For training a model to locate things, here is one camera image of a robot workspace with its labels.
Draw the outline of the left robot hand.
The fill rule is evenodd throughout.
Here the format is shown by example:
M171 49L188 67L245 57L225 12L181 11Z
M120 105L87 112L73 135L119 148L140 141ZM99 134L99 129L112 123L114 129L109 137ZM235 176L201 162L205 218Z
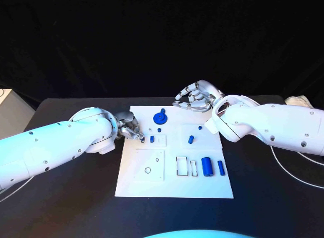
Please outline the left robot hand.
M135 116L133 112L120 112L116 115L117 120L117 139L122 139L123 137L133 139L133 140L142 140L145 138L145 134L140 130L140 124L139 120Z

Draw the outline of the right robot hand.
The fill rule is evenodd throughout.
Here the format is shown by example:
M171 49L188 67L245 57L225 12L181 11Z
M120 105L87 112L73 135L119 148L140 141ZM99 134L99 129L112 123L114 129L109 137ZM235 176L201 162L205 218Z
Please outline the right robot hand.
M179 92L173 106L204 113L215 107L224 97L224 92L208 81L199 80Z

